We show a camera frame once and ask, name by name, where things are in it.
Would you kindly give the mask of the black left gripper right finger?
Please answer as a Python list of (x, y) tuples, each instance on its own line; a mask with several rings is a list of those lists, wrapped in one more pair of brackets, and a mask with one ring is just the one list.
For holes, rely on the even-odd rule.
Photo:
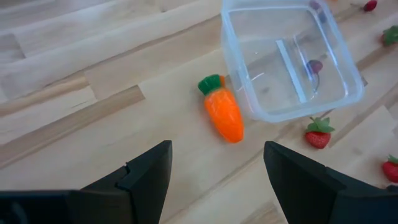
[(263, 158), (289, 224), (398, 224), (398, 191), (354, 179), (274, 141), (265, 143)]

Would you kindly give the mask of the red toy strawberry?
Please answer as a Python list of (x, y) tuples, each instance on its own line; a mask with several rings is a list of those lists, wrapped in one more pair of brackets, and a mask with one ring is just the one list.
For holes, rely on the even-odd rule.
[(384, 30), (381, 35), (381, 43), (385, 47), (398, 43), (398, 26), (391, 26)]
[(331, 133), (335, 130), (330, 126), (330, 118), (311, 117), (310, 119), (312, 122), (308, 124), (304, 138), (315, 149), (324, 149), (330, 142)]
[(389, 155), (387, 161), (382, 164), (382, 171), (388, 180), (398, 183), (398, 158)]

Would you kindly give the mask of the clear plastic tupperware container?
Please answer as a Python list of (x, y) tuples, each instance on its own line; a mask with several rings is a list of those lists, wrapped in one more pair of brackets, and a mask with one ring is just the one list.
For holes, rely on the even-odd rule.
[[(359, 101), (364, 85), (325, 0), (222, 0), (221, 46), (241, 111), (278, 123)], [(310, 74), (309, 60), (323, 69)]]

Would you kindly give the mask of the dark red toy raspberry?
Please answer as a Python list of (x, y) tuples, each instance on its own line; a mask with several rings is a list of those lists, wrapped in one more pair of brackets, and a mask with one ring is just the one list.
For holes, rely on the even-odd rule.
[(377, 7), (378, 1), (377, 0), (369, 0), (363, 7), (364, 12), (371, 12), (375, 10)]

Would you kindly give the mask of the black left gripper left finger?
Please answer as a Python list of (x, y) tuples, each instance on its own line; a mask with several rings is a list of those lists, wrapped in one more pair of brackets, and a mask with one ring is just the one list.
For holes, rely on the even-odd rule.
[(159, 224), (172, 169), (164, 140), (70, 195), (73, 224)]

